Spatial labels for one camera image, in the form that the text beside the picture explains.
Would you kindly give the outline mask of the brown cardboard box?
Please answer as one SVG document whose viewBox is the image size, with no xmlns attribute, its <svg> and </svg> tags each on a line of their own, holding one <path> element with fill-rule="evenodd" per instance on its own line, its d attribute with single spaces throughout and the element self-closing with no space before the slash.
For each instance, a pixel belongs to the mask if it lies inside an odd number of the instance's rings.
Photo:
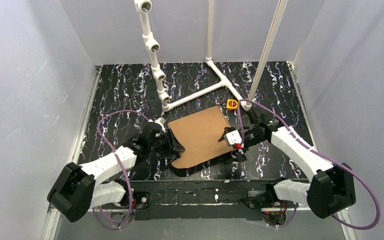
<svg viewBox="0 0 384 240">
<path fill-rule="evenodd" d="M 218 106 L 169 122 L 168 127 L 184 147 L 180 158 L 171 165 L 176 169 L 189 169 L 231 152 L 231 146 L 224 140 L 219 141 L 224 128 L 229 126 Z"/>
</svg>

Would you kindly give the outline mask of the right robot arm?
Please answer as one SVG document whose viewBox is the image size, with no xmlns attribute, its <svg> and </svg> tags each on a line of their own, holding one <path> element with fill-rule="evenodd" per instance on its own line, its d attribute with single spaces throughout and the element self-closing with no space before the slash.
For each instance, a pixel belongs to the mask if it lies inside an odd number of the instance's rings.
<svg viewBox="0 0 384 240">
<path fill-rule="evenodd" d="M 275 117 L 246 112 L 250 127 L 225 127 L 220 141 L 233 148 L 232 156 L 240 162 L 247 158 L 251 146 L 269 142 L 286 154 L 303 171 L 308 183 L 281 177 L 266 184 L 265 192 L 243 199 L 247 204 L 268 205 L 294 202 L 308 206 L 319 218 L 325 219 L 356 203 L 354 178 L 349 171 L 317 156 L 314 148 L 291 126 Z"/>
</svg>

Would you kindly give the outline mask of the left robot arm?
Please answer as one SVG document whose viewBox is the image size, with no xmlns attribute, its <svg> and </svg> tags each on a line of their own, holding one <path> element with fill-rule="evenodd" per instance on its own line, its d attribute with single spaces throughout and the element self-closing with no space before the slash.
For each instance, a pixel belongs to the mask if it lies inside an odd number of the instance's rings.
<svg viewBox="0 0 384 240">
<path fill-rule="evenodd" d="M 66 164 L 47 195 L 47 201 L 71 223 L 88 210 L 106 204 L 124 204 L 131 213 L 134 196 L 127 179 L 109 179 L 126 173 L 151 154 L 179 158 L 185 147 L 170 128 L 149 121 L 140 133 L 115 151 L 85 164 Z"/>
</svg>

